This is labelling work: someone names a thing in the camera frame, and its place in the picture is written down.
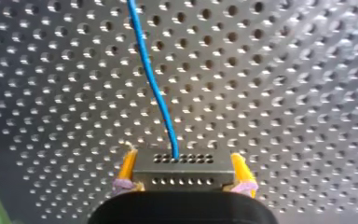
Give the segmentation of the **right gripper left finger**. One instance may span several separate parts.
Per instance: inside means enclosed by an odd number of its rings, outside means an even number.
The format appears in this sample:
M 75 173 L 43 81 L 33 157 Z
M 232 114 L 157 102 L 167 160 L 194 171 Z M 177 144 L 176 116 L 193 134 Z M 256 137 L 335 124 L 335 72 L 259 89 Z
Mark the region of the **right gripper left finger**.
M 125 146 L 129 148 L 129 151 L 125 154 L 118 175 L 113 181 L 113 192 L 116 195 L 145 190 L 145 185 L 142 182 L 134 182 L 132 180 L 138 150 L 131 142 L 126 142 Z

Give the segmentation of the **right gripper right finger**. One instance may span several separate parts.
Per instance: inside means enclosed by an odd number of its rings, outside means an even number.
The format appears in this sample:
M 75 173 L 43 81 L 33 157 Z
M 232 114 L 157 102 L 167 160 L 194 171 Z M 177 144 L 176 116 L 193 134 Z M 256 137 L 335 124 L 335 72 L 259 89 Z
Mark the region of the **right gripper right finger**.
M 240 153 L 230 155 L 234 169 L 234 181 L 223 187 L 223 191 L 235 192 L 254 198 L 258 190 L 255 175 L 246 163 L 246 159 Z

